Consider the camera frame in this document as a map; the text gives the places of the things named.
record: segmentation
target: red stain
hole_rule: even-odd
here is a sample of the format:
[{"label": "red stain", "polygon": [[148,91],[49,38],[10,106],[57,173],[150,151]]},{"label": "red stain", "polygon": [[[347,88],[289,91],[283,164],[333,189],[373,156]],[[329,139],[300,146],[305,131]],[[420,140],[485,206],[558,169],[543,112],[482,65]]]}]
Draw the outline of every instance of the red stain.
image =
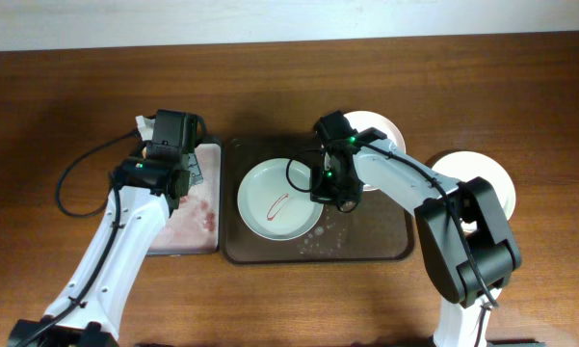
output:
[{"label": "red stain", "polygon": [[205,215],[203,227],[208,229],[208,231],[216,230],[216,214],[214,212],[208,212],[208,214]]},{"label": "red stain", "polygon": [[[285,204],[280,205],[280,203],[281,203],[283,200],[285,200],[285,199],[287,199],[287,200],[285,201]],[[282,210],[282,208],[287,205],[287,202],[288,202],[289,200],[291,200],[291,199],[292,199],[292,198],[289,198],[289,194],[284,194],[283,196],[281,196],[280,198],[278,198],[278,200],[272,205],[272,207],[270,207],[270,210],[268,211],[268,215],[267,215],[268,221],[272,221],[272,220],[274,219],[274,217],[276,217],[276,215],[278,214],[278,212],[280,212],[280,211]],[[272,217],[270,217],[270,213],[272,213],[272,210],[273,210],[276,206],[280,206],[280,207],[278,208],[278,210],[276,211],[276,213],[273,214]]]}]

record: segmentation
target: wire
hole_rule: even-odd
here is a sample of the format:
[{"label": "wire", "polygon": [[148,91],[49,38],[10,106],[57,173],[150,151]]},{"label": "wire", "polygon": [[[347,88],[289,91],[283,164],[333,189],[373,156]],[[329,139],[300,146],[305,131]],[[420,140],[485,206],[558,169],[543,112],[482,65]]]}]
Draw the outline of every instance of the wire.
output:
[{"label": "wire", "polygon": [[492,294],[490,294],[490,291],[488,290],[488,287],[487,287],[486,283],[484,282],[484,277],[482,276],[480,269],[478,269],[478,266],[475,263],[475,259],[473,258],[473,254],[471,253],[471,249],[469,248],[469,243],[467,242],[466,237],[464,236],[464,231],[462,231],[461,219],[459,218],[459,216],[456,214],[456,211],[452,207],[452,203],[450,202],[450,198],[447,196],[447,193],[445,193],[445,191],[443,190],[441,185],[436,181],[436,179],[432,178],[429,174],[424,172],[419,166],[415,165],[414,163],[408,161],[407,159],[400,157],[400,156],[398,156],[390,151],[385,151],[383,149],[374,147],[371,144],[364,143],[361,141],[356,141],[356,142],[354,142],[354,144],[370,148],[377,153],[380,153],[380,154],[387,156],[388,159],[394,159],[396,161],[399,161],[399,162],[411,167],[412,169],[416,170],[419,174],[421,174],[424,178],[426,178],[433,185],[433,187],[435,187],[435,189],[438,191],[438,193],[443,197],[443,202],[445,203],[445,207],[447,208],[448,214],[450,215],[450,217],[452,217],[452,221],[454,221],[454,225],[456,226],[456,230],[459,233],[459,238],[461,239],[462,247],[464,248],[464,252],[466,253],[466,257],[469,261],[469,266],[471,267],[471,270],[473,271],[473,274],[475,275],[475,278],[477,279],[478,284],[480,285],[480,288],[484,292],[484,295],[486,295],[486,297],[490,301],[490,304],[493,305],[494,307],[499,307],[499,304],[497,303],[497,301],[494,299]]},{"label": "wire", "polygon": [[296,160],[296,158],[298,158],[298,156],[304,154],[304,153],[308,153],[308,152],[318,152],[322,157],[324,155],[324,150],[322,148],[312,148],[312,149],[305,149],[302,151],[297,152],[296,154],[294,154],[290,159],[289,162],[287,163],[287,170],[285,171],[285,175],[287,176],[287,182],[289,182],[289,185],[297,190],[298,192],[302,192],[302,193],[310,193],[313,192],[314,190],[316,190],[317,188],[319,188],[321,186],[321,183],[324,181],[322,177],[319,178],[319,181],[317,182],[317,184],[315,184],[315,186],[313,188],[310,189],[302,189],[297,187],[295,184],[293,184],[293,182],[291,181],[291,179],[289,178],[289,167],[291,167],[291,163],[293,163],[294,160]]},{"label": "wire", "polygon": [[68,316],[71,312],[73,312],[77,307],[82,305],[82,301],[84,300],[84,298],[86,297],[86,295],[90,291],[90,288],[92,288],[92,285],[96,281],[96,278],[98,277],[98,274],[100,273],[100,270],[102,269],[103,264],[105,263],[105,260],[107,259],[107,256],[109,255],[109,252],[112,249],[112,246],[114,245],[114,241],[116,240],[116,236],[118,235],[120,211],[121,211],[121,204],[120,204],[120,199],[119,199],[119,189],[115,185],[112,184],[112,190],[114,191],[114,196],[116,198],[116,212],[115,212],[116,217],[114,218],[114,222],[112,224],[112,232],[109,235],[109,239],[107,240],[107,244],[105,245],[105,249],[103,250],[102,255],[98,259],[98,262],[96,262],[96,266],[94,267],[92,274],[88,278],[88,281],[86,282],[86,284],[82,288],[81,292],[79,292],[79,295],[77,295],[77,297],[71,301],[71,303],[68,305],[68,307],[65,308],[64,311],[59,313],[57,316],[51,318],[50,320],[46,321],[42,326],[40,326],[33,333],[31,333],[30,336],[28,336],[28,338],[19,342],[15,347],[24,347],[24,346],[27,346],[29,343],[35,341],[43,333],[45,333],[47,330],[51,329],[58,322],[60,322],[62,319],[64,319],[66,316]]},{"label": "wire", "polygon": [[480,340],[482,339],[482,331],[484,330],[484,322],[486,321],[486,314],[487,311],[491,311],[492,308],[490,306],[482,305],[482,310],[480,311],[480,323],[478,323],[478,337],[475,340],[474,347],[480,346]]},{"label": "wire", "polygon": [[65,181],[66,176],[70,173],[71,170],[73,170],[77,164],[79,164],[82,160],[88,158],[89,156],[91,156],[92,154],[100,151],[101,149],[104,149],[106,147],[109,147],[113,144],[116,144],[124,139],[128,139],[131,137],[137,137],[139,134],[139,131],[137,129],[133,129],[131,131],[129,131],[128,133],[108,142],[105,143],[103,145],[94,147],[93,149],[87,151],[86,153],[84,153],[83,155],[81,155],[79,158],[75,159],[72,163],[70,163],[70,165],[68,167],[66,167],[65,171],[62,173],[62,175],[60,176],[60,179],[58,179],[58,184],[56,184],[56,204],[58,205],[58,208],[62,211],[62,213],[66,214],[68,217],[73,217],[73,218],[88,218],[88,217],[92,217],[95,216],[101,212],[103,212],[103,210],[105,209],[105,206],[107,206],[107,200],[105,200],[103,202],[103,204],[96,208],[94,211],[92,212],[88,212],[88,213],[73,213],[68,211],[63,205],[62,205],[62,201],[60,200],[60,191],[62,190],[62,184]]}]

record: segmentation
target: wooden table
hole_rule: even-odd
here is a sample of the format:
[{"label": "wooden table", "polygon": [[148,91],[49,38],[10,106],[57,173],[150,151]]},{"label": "wooden table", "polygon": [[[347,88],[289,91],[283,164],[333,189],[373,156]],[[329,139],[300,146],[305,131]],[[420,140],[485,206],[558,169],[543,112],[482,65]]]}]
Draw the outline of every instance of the wooden table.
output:
[{"label": "wooden table", "polygon": [[[62,290],[99,218],[53,201],[62,169],[157,108],[205,117],[224,139],[307,132],[372,110],[408,153],[491,156],[512,176],[524,264],[489,339],[579,346],[579,33],[0,53],[0,345]],[[65,186],[95,208],[133,146],[95,155]],[[230,265],[220,254],[144,262],[120,342],[348,345],[430,336],[439,296],[419,247],[401,263]]]}]

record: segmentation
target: round plate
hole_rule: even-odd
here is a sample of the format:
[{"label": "round plate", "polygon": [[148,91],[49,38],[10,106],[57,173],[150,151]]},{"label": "round plate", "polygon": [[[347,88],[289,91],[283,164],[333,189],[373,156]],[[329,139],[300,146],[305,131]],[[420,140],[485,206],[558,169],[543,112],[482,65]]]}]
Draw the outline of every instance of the round plate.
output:
[{"label": "round plate", "polygon": [[[354,111],[345,115],[345,118],[349,121],[352,128],[357,130],[357,132],[364,131],[370,127],[375,127],[387,135],[387,138],[392,140],[394,145],[400,149],[403,153],[407,153],[405,148],[405,140],[401,131],[398,130],[396,125],[391,122],[386,117],[370,112],[370,111]],[[364,191],[370,192],[378,190],[377,188],[364,184]]]},{"label": "round plate", "polygon": [[[464,182],[477,176],[487,180],[494,188],[506,218],[511,218],[516,206],[516,191],[510,175],[492,158],[477,152],[458,151],[439,159],[434,163],[433,170]],[[474,231],[477,226],[475,223],[463,223],[462,228]]]},{"label": "round plate", "polygon": [[[278,158],[252,168],[240,183],[238,210],[244,223],[257,235],[275,241],[291,240],[307,233],[319,220],[323,205],[308,193],[293,189],[285,175],[289,159]],[[310,169],[291,163],[291,181],[308,188]]]}]

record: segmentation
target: table surface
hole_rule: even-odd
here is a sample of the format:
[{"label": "table surface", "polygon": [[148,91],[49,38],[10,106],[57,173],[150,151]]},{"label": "table surface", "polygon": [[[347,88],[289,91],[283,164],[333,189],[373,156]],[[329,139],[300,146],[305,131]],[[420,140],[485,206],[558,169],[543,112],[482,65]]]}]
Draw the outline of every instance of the table surface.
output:
[{"label": "table surface", "polygon": [[[394,121],[418,160],[450,149],[494,158],[515,184],[524,263],[487,337],[579,346],[579,33],[0,53],[0,345],[17,319],[40,318],[98,226],[56,208],[62,169],[157,108],[200,114],[223,139],[305,133],[327,112],[370,110]],[[68,208],[97,207],[133,145],[83,163],[66,183]],[[400,263],[154,257],[119,341],[396,341],[430,336],[438,310],[419,245]]]}]

